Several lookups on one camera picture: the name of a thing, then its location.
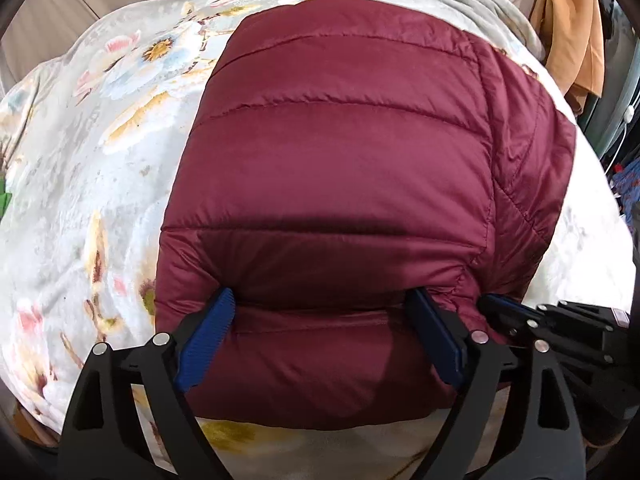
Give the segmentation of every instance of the orange cloth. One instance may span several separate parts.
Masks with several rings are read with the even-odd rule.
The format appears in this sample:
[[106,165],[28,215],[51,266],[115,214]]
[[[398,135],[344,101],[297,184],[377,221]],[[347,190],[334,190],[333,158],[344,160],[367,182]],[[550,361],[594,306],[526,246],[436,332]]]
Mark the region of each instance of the orange cloth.
[[536,0],[531,25],[545,46],[546,69],[575,114],[588,93],[602,95],[604,39],[598,0]]

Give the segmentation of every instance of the pink flower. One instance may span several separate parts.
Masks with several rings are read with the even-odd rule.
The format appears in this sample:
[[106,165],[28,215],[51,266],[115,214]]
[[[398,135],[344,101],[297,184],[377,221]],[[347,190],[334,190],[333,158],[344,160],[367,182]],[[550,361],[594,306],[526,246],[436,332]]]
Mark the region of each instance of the pink flower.
[[27,298],[16,304],[8,340],[2,342],[2,357],[8,372],[7,385],[20,403],[39,421],[59,431],[64,420],[60,410],[64,395],[60,395],[49,358],[42,311]]
[[125,285],[122,278],[113,279],[113,290],[115,290],[121,296],[127,295],[127,285]]
[[139,41],[139,30],[132,36],[120,35],[107,41],[104,47],[94,54],[89,62],[89,67],[82,72],[82,75],[78,78],[73,96],[79,97],[80,101],[87,97],[91,91],[100,84],[104,74],[131,52]]

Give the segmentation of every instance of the silver bolt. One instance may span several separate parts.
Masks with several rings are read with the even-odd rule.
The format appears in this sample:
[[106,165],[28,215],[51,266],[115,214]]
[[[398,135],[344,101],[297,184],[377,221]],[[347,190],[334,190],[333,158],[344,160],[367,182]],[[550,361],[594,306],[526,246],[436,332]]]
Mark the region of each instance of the silver bolt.
[[538,352],[541,352],[543,354],[549,352],[549,343],[547,343],[543,339],[536,339],[535,343],[533,343],[533,346],[535,346]]
[[169,339],[171,339],[171,336],[167,332],[160,332],[154,336],[153,342],[156,346],[163,346],[169,342]]
[[94,354],[102,355],[107,351],[107,343],[98,343],[94,346]]
[[474,330],[471,333],[471,339],[473,342],[478,343],[479,345],[483,345],[484,343],[489,341],[489,336],[482,330]]

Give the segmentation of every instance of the maroon puffer jacket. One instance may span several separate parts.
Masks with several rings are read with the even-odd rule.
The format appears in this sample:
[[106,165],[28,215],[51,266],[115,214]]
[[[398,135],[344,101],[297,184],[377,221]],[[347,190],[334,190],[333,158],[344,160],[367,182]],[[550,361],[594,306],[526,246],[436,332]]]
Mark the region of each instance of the maroon puffer jacket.
[[469,328],[545,253],[575,127],[487,42],[369,0],[245,19],[218,61],[160,238],[157,329],[239,306],[197,416],[334,430],[449,406],[400,308],[425,285]]

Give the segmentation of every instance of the white floral bedspread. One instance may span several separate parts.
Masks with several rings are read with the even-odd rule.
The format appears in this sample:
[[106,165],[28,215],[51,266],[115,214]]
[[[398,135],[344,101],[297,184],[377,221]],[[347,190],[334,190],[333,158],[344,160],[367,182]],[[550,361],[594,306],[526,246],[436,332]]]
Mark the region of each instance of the white floral bedspread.
[[[97,341],[122,348],[152,336],[159,229],[204,85],[243,16],[300,1],[153,0],[124,7],[0,103],[13,193],[0,222],[0,378],[44,424],[61,430],[82,362]],[[536,60],[543,58],[538,38],[507,0],[381,1],[491,41],[535,72],[573,120]],[[561,296],[628,310],[631,240],[580,133],[577,143],[561,220],[528,300]],[[606,253],[611,246],[617,258]],[[144,392],[134,393],[154,457],[170,467]],[[496,404],[488,428],[494,436],[503,407]],[[437,413],[331,433],[200,423],[238,480],[401,480],[442,419]]]

